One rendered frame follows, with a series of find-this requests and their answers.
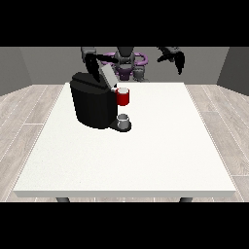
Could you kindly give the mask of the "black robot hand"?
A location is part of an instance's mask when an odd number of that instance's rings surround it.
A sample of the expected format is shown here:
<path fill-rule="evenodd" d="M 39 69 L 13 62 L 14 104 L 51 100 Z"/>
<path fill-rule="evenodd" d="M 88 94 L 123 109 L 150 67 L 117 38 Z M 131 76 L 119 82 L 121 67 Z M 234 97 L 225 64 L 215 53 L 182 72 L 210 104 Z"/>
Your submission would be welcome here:
<path fill-rule="evenodd" d="M 177 68 L 178 74 L 181 75 L 185 66 L 185 55 L 181 51 L 179 53 L 170 53 L 165 47 L 159 47 L 162 55 L 158 58 L 158 62 L 170 61 L 174 62 Z"/>
<path fill-rule="evenodd" d="M 88 72 L 93 76 L 93 78 L 100 82 L 100 76 L 99 76 L 99 65 L 97 61 L 106 61 L 106 62 L 112 62 L 112 63 L 118 63 L 119 61 L 116 58 L 113 58 L 108 55 L 103 54 L 94 54 L 94 53 L 87 53 L 85 56 L 85 64 L 88 69 Z"/>

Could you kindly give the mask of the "pale grey machine lid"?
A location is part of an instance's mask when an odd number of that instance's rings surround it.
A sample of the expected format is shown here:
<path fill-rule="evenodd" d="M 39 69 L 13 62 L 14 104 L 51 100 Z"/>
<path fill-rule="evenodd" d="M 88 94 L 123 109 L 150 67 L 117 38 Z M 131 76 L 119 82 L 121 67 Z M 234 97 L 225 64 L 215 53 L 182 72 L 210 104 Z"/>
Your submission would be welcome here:
<path fill-rule="evenodd" d="M 102 66 L 100 68 L 100 72 L 110 89 L 112 89 L 118 83 L 119 80 L 117 79 L 114 70 L 110 64 Z"/>

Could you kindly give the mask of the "black coffee machine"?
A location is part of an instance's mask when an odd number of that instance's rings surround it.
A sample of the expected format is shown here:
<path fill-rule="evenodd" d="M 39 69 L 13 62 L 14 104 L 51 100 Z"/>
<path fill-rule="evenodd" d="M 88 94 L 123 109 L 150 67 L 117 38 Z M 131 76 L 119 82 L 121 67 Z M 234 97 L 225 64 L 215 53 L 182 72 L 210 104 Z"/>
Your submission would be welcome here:
<path fill-rule="evenodd" d="M 70 88 L 77 119 L 91 128 L 113 128 L 119 132 L 131 130 L 131 122 L 126 129 L 118 128 L 117 86 L 110 89 L 100 75 L 97 82 L 90 73 L 76 73 L 70 82 Z"/>

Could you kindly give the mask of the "red pod holder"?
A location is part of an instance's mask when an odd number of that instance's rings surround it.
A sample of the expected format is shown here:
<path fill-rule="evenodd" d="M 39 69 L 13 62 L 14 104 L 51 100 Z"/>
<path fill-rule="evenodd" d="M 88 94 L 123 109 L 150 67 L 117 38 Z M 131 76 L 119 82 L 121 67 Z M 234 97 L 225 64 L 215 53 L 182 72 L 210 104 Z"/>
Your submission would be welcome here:
<path fill-rule="evenodd" d="M 120 106 L 125 106 L 129 103 L 129 89 L 128 88 L 118 88 L 116 90 L 117 104 Z"/>

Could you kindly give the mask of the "small grey cup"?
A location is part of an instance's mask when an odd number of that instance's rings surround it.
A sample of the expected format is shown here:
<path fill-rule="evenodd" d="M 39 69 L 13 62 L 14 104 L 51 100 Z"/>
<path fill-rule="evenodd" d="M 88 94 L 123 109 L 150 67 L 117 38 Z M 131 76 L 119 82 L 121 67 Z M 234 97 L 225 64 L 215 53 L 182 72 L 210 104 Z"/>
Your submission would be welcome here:
<path fill-rule="evenodd" d="M 127 114 L 119 114 L 117 116 L 118 128 L 126 129 L 129 126 L 129 117 Z"/>

